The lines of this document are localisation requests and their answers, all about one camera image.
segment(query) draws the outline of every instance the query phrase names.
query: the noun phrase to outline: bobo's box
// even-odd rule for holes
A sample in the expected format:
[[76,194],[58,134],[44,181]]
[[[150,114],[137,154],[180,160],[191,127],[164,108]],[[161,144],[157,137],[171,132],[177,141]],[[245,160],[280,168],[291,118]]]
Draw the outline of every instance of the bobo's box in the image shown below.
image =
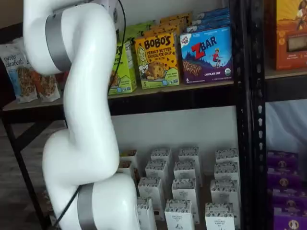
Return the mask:
[[168,230],[194,230],[190,200],[168,200],[165,208]]
[[307,17],[303,0],[264,1],[265,41],[277,70],[307,66]]
[[230,27],[180,36],[184,82],[208,83],[232,79]]
[[118,43],[115,62],[111,74],[111,80],[113,79],[113,81],[110,82],[111,88],[109,95],[129,93],[133,92],[137,88],[130,42],[126,42],[124,44],[118,71],[116,76],[114,76],[119,62],[120,50],[121,43]]
[[267,153],[268,167],[298,169],[298,154],[269,150]]
[[307,229],[307,211],[299,208],[275,206],[274,230]]
[[235,230],[232,204],[207,203],[205,220],[208,230]]
[[143,89],[179,85],[176,32],[164,32],[135,40]]

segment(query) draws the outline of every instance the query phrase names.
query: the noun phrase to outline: white robotic arm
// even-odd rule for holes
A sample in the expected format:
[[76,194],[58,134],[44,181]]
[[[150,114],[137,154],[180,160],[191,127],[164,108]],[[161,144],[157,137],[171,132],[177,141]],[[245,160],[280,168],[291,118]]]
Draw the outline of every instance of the white robotic arm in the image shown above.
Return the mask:
[[107,103],[116,32],[104,7],[78,0],[25,0],[24,42],[41,74],[70,68],[63,96],[68,129],[54,133],[43,153],[43,173],[57,218],[86,184],[60,222],[63,230],[139,230],[136,190],[116,174],[118,145]]

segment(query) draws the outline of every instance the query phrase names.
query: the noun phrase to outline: orange box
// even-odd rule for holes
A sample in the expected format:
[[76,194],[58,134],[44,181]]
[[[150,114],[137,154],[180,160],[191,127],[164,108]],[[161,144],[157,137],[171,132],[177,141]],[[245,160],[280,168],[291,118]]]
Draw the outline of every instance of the orange box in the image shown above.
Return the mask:
[[170,20],[176,20],[176,19],[180,19],[180,18],[186,18],[187,24],[191,25],[191,23],[192,23],[192,12],[181,13],[181,14],[176,14],[176,15],[173,15],[173,16],[161,18],[160,23],[165,23],[165,22],[168,22]]
[[268,0],[264,4],[265,42],[276,69],[307,67],[307,1]]

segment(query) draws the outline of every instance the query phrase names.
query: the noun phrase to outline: white wall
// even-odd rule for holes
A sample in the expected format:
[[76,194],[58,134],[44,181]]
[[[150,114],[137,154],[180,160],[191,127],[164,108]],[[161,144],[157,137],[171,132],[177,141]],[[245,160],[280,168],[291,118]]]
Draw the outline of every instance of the white wall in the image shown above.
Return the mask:
[[194,144],[200,147],[203,171],[213,173],[214,152],[237,147],[236,110],[219,107],[112,117],[121,150],[137,149],[145,160],[150,149]]

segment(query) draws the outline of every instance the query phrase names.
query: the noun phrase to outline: yellow snack box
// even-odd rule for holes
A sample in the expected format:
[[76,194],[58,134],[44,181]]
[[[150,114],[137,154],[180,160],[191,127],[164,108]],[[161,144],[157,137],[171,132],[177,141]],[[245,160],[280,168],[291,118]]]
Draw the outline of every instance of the yellow snack box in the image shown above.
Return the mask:
[[161,18],[160,23],[165,23],[165,22],[168,22],[170,20],[175,20],[175,19],[180,19],[180,18],[186,18],[187,24],[191,25],[191,23],[192,23],[192,12],[181,13],[181,14],[176,14],[176,15],[173,15],[173,16]]
[[175,31],[135,40],[143,89],[179,85],[177,43]]

